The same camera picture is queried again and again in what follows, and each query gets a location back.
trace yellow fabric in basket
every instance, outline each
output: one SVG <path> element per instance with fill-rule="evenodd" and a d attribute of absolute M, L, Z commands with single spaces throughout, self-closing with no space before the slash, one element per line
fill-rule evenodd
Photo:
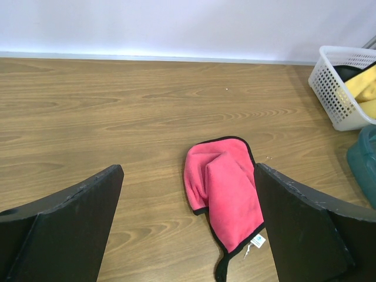
<path fill-rule="evenodd" d="M 359 106 L 367 116 L 376 119 L 376 100 L 360 103 Z"/>
<path fill-rule="evenodd" d="M 376 99 L 376 64 L 346 81 L 345 85 L 358 103 Z"/>

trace basket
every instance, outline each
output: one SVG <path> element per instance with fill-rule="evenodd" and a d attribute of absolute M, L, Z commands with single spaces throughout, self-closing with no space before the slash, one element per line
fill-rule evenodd
<path fill-rule="evenodd" d="M 322 46 L 320 59 L 308 79 L 333 127 L 339 131 L 376 125 L 376 119 L 367 116 L 355 101 L 333 66 L 348 65 L 366 68 L 376 61 L 376 50 Z"/>

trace pink towel with black trim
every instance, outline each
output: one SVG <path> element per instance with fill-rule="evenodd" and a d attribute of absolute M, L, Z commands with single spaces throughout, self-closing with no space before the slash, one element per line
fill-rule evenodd
<path fill-rule="evenodd" d="M 223 251 L 215 278 L 225 282 L 229 261 L 264 228 L 254 184 L 254 159 L 235 136 L 206 141 L 187 154 L 184 184 L 195 215 L 209 212 L 213 237 Z"/>

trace white backdrop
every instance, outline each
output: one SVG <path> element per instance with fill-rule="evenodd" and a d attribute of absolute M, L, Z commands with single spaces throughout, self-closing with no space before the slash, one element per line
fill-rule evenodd
<path fill-rule="evenodd" d="M 374 35 L 376 0 L 0 1 L 0 52 L 314 62 Z"/>

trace wooden surface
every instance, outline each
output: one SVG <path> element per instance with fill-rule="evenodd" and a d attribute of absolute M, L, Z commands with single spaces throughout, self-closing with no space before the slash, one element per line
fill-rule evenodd
<path fill-rule="evenodd" d="M 111 164 L 125 171 L 99 281 L 214 281 L 220 257 L 182 182 L 196 143 L 248 141 L 257 162 L 368 206 L 308 66 L 0 59 L 0 210 Z M 230 262 L 228 281 L 277 281 L 268 241 Z"/>

